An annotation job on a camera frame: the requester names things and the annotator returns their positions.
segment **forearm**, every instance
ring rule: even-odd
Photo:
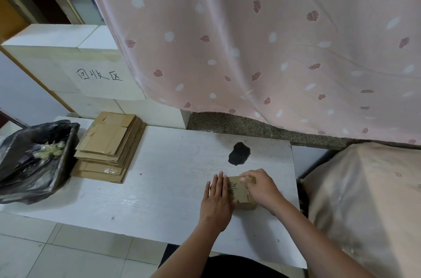
[[[336,247],[285,198],[280,198],[277,201],[274,212],[287,229],[315,277],[374,277],[363,266]]]
[[[202,275],[218,233],[199,223],[189,238],[151,278],[197,278]]]

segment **white table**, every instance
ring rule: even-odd
[[[66,119],[81,124],[81,135],[92,122]],[[237,142],[251,155],[234,166],[228,155]],[[148,126],[123,184],[71,177],[43,201],[0,205],[0,211],[179,245],[196,226],[203,190],[215,173],[236,176],[258,168],[299,208],[289,142]],[[261,207],[234,211],[212,250],[307,267],[284,226]]]

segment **small cardboard box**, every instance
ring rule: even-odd
[[[122,167],[116,167],[109,164],[89,163],[78,160],[75,167],[71,171],[71,176],[90,178],[92,180],[104,180],[107,182],[121,184],[124,181],[127,170],[133,160],[136,150],[139,146],[145,127],[141,128],[134,141],[129,146],[128,155]]]
[[[138,117],[135,117],[134,124],[129,126],[126,134],[124,135],[121,146],[114,155],[106,155],[100,153],[88,153],[81,150],[77,150],[75,157],[84,161],[90,161],[93,163],[106,163],[121,166],[129,151],[129,145],[134,141],[135,136],[141,129],[144,130],[146,124],[142,122]]]
[[[121,146],[135,115],[101,112],[77,145],[82,152],[115,155]]]
[[[256,179],[250,177],[251,181],[256,183]],[[250,195],[249,190],[244,183],[240,181],[238,176],[228,177],[228,199],[229,201],[238,201],[235,205],[236,209],[255,209],[257,204],[253,197]]]

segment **hand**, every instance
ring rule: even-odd
[[[213,183],[206,183],[200,205],[199,225],[208,226],[211,232],[219,235],[228,226],[235,202],[228,201],[228,178],[223,172],[213,176]]]
[[[256,184],[248,179],[247,176],[254,177]],[[273,182],[273,179],[263,169],[251,170],[241,174],[239,177],[250,191],[256,203],[271,213],[274,213],[275,206],[279,201],[285,200]]]

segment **black garbage bag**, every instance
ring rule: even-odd
[[[0,204],[32,204],[58,190],[76,163],[79,127],[61,120],[27,127],[5,138],[0,145]],[[57,150],[46,153],[46,148]]]

